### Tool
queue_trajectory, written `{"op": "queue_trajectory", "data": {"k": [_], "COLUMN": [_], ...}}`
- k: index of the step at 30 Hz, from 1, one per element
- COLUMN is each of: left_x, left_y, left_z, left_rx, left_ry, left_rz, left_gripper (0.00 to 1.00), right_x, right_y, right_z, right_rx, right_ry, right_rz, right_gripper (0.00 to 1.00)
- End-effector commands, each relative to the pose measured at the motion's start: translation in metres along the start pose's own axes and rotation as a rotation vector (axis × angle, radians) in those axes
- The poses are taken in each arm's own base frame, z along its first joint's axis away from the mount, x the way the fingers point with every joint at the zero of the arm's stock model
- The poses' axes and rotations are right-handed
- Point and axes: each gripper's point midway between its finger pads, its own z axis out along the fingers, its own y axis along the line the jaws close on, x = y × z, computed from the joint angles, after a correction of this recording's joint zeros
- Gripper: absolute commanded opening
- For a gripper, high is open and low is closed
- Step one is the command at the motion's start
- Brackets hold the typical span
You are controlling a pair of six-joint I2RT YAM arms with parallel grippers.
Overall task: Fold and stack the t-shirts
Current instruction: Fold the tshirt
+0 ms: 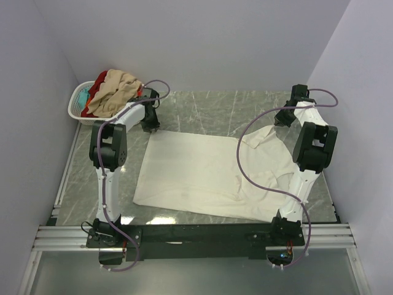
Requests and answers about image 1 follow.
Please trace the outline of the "cream white t-shirt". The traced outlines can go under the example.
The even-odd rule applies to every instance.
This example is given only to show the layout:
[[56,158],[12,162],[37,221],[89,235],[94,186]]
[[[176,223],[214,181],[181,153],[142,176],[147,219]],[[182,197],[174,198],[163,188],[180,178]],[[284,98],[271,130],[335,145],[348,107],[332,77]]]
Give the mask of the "cream white t-shirt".
[[296,165],[269,125],[232,137],[158,131],[150,136],[135,204],[271,222]]

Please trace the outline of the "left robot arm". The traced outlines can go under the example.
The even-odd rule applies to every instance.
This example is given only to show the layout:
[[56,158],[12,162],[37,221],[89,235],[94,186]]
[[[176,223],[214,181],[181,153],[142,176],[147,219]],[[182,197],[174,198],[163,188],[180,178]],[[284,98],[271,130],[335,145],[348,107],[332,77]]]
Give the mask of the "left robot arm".
[[160,127],[155,107],[159,99],[157,91],[143,88],[116,115],[93,123],[89,158],[96,168],[99,200],[93,230],[107,246],[115,247],[123,238],[119,178],[128,153],[126,134],[137,124],[141,124],[142,130],[149,133]]

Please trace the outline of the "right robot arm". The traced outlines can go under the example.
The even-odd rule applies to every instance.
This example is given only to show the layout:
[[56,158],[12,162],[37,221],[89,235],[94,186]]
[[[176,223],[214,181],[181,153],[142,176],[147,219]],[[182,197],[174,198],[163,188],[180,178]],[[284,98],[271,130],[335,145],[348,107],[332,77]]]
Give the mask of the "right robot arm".
[[289,193],[296,198],[287,197],[269,231],[276,245],[302,236],[302,206],[323,169],[330,165],[337,140],[338,129],[322,118],[316,109],[319,105],[309,93],[306,85],[294,85],[290,99],[274,117],[275,126],[290,127],[295,120],[302,126],[292,153],[296,167],[289,183]]

